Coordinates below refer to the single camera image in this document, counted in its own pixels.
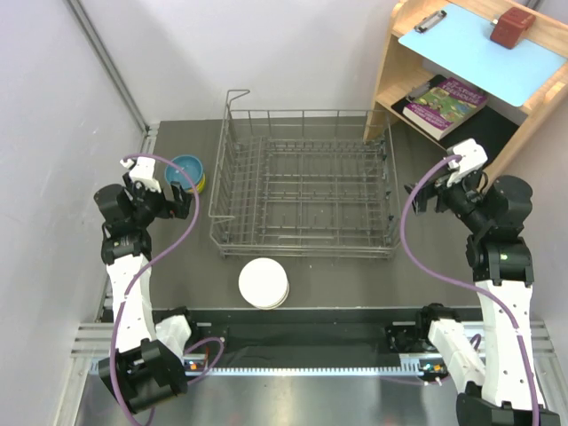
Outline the white bowl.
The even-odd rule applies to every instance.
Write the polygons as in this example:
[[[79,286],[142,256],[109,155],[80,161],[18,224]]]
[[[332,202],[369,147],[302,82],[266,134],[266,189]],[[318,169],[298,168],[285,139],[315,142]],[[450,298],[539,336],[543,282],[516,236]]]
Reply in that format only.
[[[259,289],[277,280],[288,281],[288,276],[281,264],[271,258],[259,257],[251,260],[242,268],[238,279],[239,291],[242,297],[254,306]]]

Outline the tan speckled bowl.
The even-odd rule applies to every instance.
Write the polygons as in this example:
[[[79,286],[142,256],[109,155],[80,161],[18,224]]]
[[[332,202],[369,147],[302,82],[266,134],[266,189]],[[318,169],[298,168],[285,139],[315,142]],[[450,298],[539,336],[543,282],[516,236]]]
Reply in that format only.
[[[254,306],[261,310],[272,310],[281,306],[289,294],[289,282],[287,280],[269,282],[259,289],[255,298]]]

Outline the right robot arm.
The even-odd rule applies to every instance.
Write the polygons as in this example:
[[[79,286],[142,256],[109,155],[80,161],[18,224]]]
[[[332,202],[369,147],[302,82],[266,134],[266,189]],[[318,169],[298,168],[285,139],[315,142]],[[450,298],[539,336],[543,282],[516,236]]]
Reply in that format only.
[[[460,425],[558,425],[559,414],[547,408],[534,373],[530,305],[533,259],[521,237],[532,212],[532,188],[521,178],[497,178],[484,193],[482,175],[472,171],[457,182],[428,173],[406,187],[403,210],[423,212],[435,199],[436,210],[451,211],[468,228],[466,257],[470,284],[413,262],[429,275],[477,293],[484,326],[485,353],[478,354],[457,312],[430,304],[419,313],[416,344],[441,355],[458,392]]]

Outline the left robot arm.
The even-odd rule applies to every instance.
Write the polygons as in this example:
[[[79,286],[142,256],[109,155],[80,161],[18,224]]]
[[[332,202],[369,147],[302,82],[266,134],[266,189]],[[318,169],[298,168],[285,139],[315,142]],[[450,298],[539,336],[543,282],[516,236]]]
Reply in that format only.
[[[152,255],[148,226],[157,218],[196,221],[189,213],[192,195],[178,182],[171,190],[169,200],[155,178],[127,172],[122,183],[94,195],[104,218],[101,258],[114,294],[111,349],[99,362],[99,376],[128,416],[186,393],[184,351],[201,341],[187,309],[156,318],[150,297],[152,267],[163,256]]]

